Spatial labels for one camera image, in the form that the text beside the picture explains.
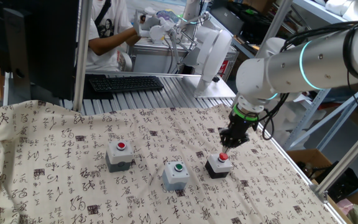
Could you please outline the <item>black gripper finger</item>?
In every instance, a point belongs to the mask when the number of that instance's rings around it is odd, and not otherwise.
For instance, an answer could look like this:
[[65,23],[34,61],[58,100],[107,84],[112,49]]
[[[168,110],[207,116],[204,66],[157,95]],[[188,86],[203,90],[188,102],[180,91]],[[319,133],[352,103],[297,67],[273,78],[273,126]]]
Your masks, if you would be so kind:
[[230,131],[228,128],[219,128],[218,131],[221,139],[221,144],[223,146],[222,152],[227,153],[229,150],[230,143]]
[[231,149],[234,149],[248,141],[249,141],[248,136],[245,136],[244,138],[239,138],[239,139],[230,138],[228,141],[228,144],[226,146],[226,152],[229,152]]

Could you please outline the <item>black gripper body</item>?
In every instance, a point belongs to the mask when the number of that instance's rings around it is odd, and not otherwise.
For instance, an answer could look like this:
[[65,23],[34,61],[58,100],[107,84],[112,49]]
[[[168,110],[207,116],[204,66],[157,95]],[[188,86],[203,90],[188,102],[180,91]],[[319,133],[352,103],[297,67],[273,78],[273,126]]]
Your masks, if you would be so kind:
[[238,115],[232,112],[229,115],[229,126],[227,139],[230,142],[246,142],[248,139],[248,129],[257,130],[259,124],[259,116],[256,113],[247,113]]

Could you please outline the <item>white gloved hand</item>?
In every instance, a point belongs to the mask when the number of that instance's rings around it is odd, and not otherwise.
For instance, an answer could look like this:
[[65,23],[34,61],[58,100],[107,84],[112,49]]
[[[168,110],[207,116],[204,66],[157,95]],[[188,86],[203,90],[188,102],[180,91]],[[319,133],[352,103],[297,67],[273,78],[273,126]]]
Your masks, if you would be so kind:
[[142,24],[141,17],[142,16],[143,16],[143,14],[139,10],[135,11],[133,27],[139,37],[141,36],[141,32],[142,32],[142,29],[141,29],[141,24]]

